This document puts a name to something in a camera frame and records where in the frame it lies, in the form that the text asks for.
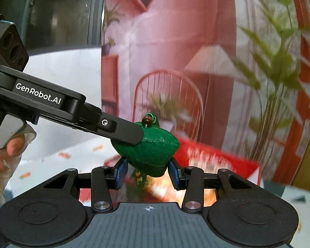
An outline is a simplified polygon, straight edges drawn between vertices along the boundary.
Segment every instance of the gray base plate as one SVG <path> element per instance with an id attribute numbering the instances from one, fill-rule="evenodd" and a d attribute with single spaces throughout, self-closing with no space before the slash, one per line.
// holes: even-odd
<path id="1" fill-rule="evenodd" d="M 176 203 L 121 203 L 97 214 L 85 231 L 59 248 L 237 248 L 215 235 L 201 215 Z M 17 248 L 9 244 L 7 248 Z"/>

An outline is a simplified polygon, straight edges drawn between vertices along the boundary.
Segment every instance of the circular black disc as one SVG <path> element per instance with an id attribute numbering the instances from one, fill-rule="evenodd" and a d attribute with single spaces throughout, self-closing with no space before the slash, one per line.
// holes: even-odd
<path id="1" fill-rule="evenodd" d="M 0 208 L 0 232 L 22 247 L 62 243 L 77 234 L 86 221 L 85 207 L 78 200 L 15 201 L 12 205 L 8 201 Z"/>
<path id="2" fill-rule="evenodd" d="M 209 208 L 207 218 L 217 234 L 247 247 L 274 247 L 289 242 L 298 225 L 293 206 L 273 198 L 218 200 Z"/>

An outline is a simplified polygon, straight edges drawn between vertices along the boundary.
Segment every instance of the wooden bead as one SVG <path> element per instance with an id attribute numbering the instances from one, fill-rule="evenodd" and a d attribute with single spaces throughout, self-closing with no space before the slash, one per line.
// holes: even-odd
<path id="1" fill-rule="evenodd" d="M 153 119 L 152 119 L 151 116 L 144 116 L 144 117 L 142 118 L 142 123 L 143 123 L 144 125 L 150 126 L 151 124 L 153 124 Z"/>

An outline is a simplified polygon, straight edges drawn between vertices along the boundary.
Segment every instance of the plant pot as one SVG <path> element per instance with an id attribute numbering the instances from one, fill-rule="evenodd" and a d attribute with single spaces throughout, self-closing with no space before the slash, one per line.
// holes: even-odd
<path id="1" fill-rule="evenodd" d="M 104 44 L 101 47 L 101 56 L 108 56 L 110 52 L 110 45 L 109 44 Z"/>
<path id="2" fill-rule="evenodd" d="M 174 127 L 174 123 L 172 121 L 159 119 L 158 123 L 160 124 L 161 129 L 164 129 L 168 132 L 171 132 Z"/>

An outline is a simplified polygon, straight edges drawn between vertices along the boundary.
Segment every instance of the lampshade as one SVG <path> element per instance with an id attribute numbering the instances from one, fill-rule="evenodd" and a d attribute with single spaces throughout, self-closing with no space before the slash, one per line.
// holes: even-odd
<path id="1" fill-rule="evenodd" d="M 202 46 L 185 69 L 245 80 L 243 74 L 235 68 L 227 53 L 219 45 Z"/>

